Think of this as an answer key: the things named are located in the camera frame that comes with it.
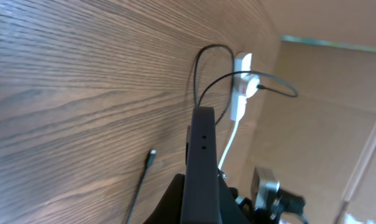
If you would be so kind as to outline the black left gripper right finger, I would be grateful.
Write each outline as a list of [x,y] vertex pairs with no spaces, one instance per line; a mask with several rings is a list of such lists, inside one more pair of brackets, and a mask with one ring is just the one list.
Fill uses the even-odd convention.
[[218,179],[219,182],[219,211],[222,224],[249,224],[239,208],[236,198],[238,190],[234,187],[228,187],[224,179]]

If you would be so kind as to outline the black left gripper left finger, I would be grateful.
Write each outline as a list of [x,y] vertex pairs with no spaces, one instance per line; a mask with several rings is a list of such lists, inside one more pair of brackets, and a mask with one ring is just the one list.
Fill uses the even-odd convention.
[[176,174],[144,224],[180,224],[185,175]]

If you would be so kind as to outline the Galaxy smartphone blue screen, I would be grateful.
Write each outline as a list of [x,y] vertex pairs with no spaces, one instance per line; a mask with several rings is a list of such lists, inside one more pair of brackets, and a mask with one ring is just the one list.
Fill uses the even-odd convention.
[[221,223],[214,109],[193,110],[186,137],[181,223]]

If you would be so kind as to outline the white power strip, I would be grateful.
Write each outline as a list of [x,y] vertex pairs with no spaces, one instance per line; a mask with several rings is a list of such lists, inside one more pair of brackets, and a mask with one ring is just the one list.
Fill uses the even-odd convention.
[[[249,71],[251,69],[252,53],[240,52],[234,59],[234,71]],[[247,82],[244,77],[247,73],[238,73],[233,76],[231,115],[230,119],[239,122],[245,113],[247,104],[246,89]]]

